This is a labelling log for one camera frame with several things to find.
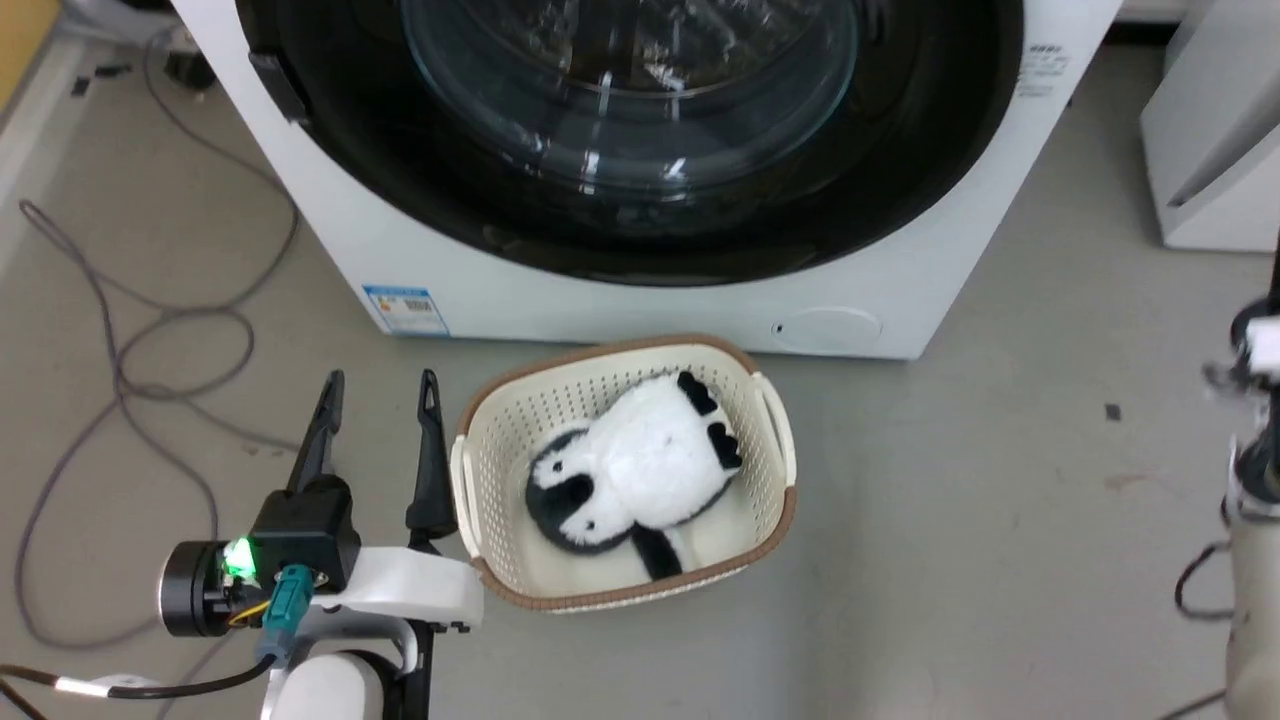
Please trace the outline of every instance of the gray floor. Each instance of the gray floor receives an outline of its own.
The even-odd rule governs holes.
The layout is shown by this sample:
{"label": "gray floor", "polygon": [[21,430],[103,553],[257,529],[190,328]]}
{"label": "gray floor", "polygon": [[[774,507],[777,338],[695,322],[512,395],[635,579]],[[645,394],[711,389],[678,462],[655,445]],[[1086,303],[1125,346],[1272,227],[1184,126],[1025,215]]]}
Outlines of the gray floor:
{"label": "gray floor", "polygon": [[[1170,594],[1221,536],[1228,437],[1249,424],[1245,409],[1206,397],[1198,366],[1225,356],[1226,325],[1263,291],[1270,263],[1156,246],[1135,119],[1157,74],[1151,51],[1103,53],[923,360],[762,359],[801,462],[799,516],[778,552],[713,588],[608,614],[545,618],[490,598],[481,632],[438,646],[434,716],[1142,719],[1216,689],[1226,632],[1181,621]],[[96,261],[155,295],[238,288],[284,225],[278,199],[180,138],[137,77],[99,83],[88,102],[40,201]],[[179,105],[251,147],[220,96]],[[124,329],[151,316],[113,305]],[[486,378],[557,351],[385,338],[310,233],[247,311],[257,355],[209,406],[297,436],[325,372],[344,368],[335,461],[369,543],[403,538],[420,369],[443,379],[452,423]],[[241,343],[207,323],[157,338],[131,370],[191,382]],[[0,348],[9,571],[40,480],[109,398],[91,296],[33,234],[0,282]],[[1108,402],[1123,421],[1107,421]],[[224,534],[289,469],[180,409],[138,415],[214,478]],[[84,638],[142,619],[168,550],[207,527],[197,495],[109,421],[35,542],[40,621]],[[1229,601],[1224,565],[1192,592]],[[79,676],[172,679],[206,647],[152,632],[111,651],[42,650],[6,593],[0,629],[0,660]],[[248,647],[236,641],[209,674],[244,666]],[[260,692],[184,701],[172,717],[253,717]],[[32,697],[60,719],[152,710]],[[0,705],[0,717],[15,714]]]}

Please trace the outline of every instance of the plush toy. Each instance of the plush toy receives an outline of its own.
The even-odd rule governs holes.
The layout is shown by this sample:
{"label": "plush toy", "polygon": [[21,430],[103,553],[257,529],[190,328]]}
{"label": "plush toy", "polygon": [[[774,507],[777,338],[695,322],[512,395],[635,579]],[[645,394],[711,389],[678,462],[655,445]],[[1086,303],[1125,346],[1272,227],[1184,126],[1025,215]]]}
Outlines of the plush toy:
{"label": "plush toy", "polygon": [[525,503],[541,533],[595,555],[631,538],[649,575],[678,575],[667,530],[700,515],[742,466],[728,418],[692,373],[646,379],[532,462]]}

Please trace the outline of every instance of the laundry basket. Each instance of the laundry basket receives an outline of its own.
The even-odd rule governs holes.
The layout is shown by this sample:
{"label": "laundry basket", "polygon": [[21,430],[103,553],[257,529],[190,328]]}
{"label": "laundry basket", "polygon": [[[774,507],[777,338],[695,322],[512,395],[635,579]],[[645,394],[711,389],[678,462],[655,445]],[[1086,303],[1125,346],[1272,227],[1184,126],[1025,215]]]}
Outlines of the laundry basket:
{"label": "laundry basket", "polygon": [[[649,580],[630,543],[599,556],[553,547],[525,507],[534,456],[558,429],[596,418],[631,386],[678,370],[719,398],[742,454],[724,496],[677,530],[696,562]],[[750,356],[709,336],[600,346],[498,378],[463,411],[449,465],[458,533],[485,585],[545,612],[634,605],[724,579],[777,547],[795,514],[795,446],[782,400]]]}

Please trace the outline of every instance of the yellow wire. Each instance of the yellow wire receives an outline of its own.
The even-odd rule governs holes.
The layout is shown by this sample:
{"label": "yellow wire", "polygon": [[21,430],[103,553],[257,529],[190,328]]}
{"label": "yellow wire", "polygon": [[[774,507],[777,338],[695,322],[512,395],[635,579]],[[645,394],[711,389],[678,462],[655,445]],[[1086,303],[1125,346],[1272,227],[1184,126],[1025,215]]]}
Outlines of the yellow wire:
{"label": "yellow wire", "polygon": [[237,612],[230,620],[228,620],[227,624],[230,625],[232,628],[242,628],[248,624],[250,618],[266,612],[266,607],[269,605],[271,605],[270,600],[266,602],[260,602],[247,610],[242,610]]}

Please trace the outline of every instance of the front-loading washing machine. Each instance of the front-loading washing machine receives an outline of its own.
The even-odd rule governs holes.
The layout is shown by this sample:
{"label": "front-loading washing machine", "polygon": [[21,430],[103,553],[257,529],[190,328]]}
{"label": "front-loading washing machine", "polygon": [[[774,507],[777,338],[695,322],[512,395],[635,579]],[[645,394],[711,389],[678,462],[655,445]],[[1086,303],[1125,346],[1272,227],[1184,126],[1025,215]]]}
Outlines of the front-loading washing machine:
{"label": "front-loading washing machine", "polygon": [[1120,0],[175,0],[392,334],[913,359]]}

